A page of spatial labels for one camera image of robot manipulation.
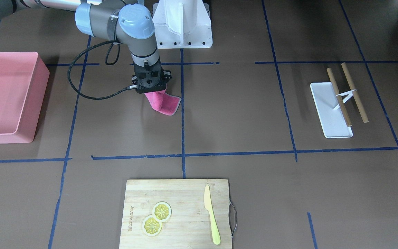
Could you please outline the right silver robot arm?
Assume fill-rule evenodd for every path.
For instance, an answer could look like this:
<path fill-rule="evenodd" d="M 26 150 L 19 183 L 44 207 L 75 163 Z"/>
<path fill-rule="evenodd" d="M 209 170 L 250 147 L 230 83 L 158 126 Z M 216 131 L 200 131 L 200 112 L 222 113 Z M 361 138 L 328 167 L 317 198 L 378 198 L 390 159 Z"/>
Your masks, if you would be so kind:
<path fill-rule="evenodd" d="M 126 44 L 139 79 L 163 76 L 150 10 L 142 0 L 0 0 L 0 20 L 24 9 L 61 9 L 75 13 L 87 35 Z"/>

